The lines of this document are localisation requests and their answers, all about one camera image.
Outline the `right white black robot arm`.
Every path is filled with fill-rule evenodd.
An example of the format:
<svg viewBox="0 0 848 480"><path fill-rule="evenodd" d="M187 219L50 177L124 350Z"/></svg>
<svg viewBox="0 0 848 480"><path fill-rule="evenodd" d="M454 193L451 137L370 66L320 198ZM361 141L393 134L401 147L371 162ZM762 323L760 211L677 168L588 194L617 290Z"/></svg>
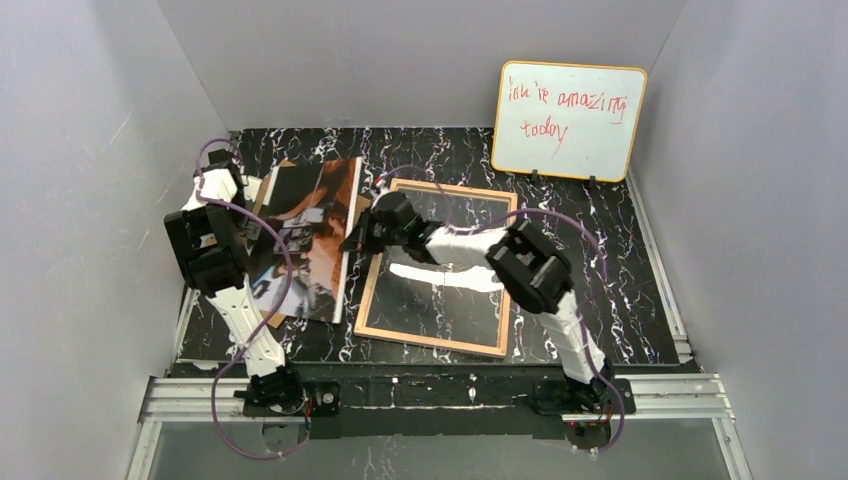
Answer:
<svg viewBox="0 0 848 480"><path fill-rule="evenodd" d="M556 348L564 393L542 397L544 413L585 411L601 419L625 416L628 405L612 380L614 369L591 338L572 279L572 264L531 218L539 208L518 209L473 230L427 220L402 192L382 191L360 215L341 251L379 254L401 248L412 260L486 267L518 306L533 314Z"/></svg>

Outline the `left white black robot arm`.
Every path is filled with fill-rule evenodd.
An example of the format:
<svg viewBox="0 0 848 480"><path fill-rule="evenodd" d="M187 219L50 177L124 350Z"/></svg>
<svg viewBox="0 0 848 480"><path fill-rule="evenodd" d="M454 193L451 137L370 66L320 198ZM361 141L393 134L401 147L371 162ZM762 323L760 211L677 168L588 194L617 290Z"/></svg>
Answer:
<svg viewBox="0 0 848 480"><path fill-rule="evenodd" d="M239 225L252 213L245 207L245 183L234 154L211 152L209 165L197 168L193 183L190 199L163 222L185 283L218 311L237 346L233 360L245 364L248 386L234 396L247 407L299 413L308 394L267 327L270 314L253 296Z"/></svg>

